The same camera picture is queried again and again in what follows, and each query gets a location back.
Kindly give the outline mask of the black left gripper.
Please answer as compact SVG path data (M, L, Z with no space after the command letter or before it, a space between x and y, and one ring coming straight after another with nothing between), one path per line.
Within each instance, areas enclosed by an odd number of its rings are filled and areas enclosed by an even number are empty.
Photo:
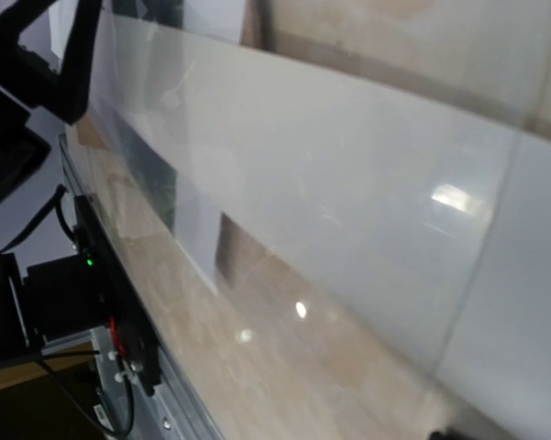
M17 1L0 13L0 85L25 105L42 106L73 124L85 114L102 3L77 3L61 69L18 44L22 32L52 5ZM27 127L30 112L0 90L0 203L40 169L50 144Z

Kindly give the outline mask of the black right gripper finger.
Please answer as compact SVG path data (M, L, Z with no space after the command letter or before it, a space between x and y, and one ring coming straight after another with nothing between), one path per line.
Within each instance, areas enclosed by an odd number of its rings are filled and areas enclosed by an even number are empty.
M468 440L468 437L452 428L436 429L428 435L428 440Z

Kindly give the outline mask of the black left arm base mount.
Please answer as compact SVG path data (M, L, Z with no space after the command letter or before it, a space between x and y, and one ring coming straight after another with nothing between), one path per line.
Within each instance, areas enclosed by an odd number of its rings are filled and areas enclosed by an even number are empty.
M147 396L160 385L160 341L137 291L86 195L74 198L80 249L104 275L104 302L113 319L116 346L136 374Z

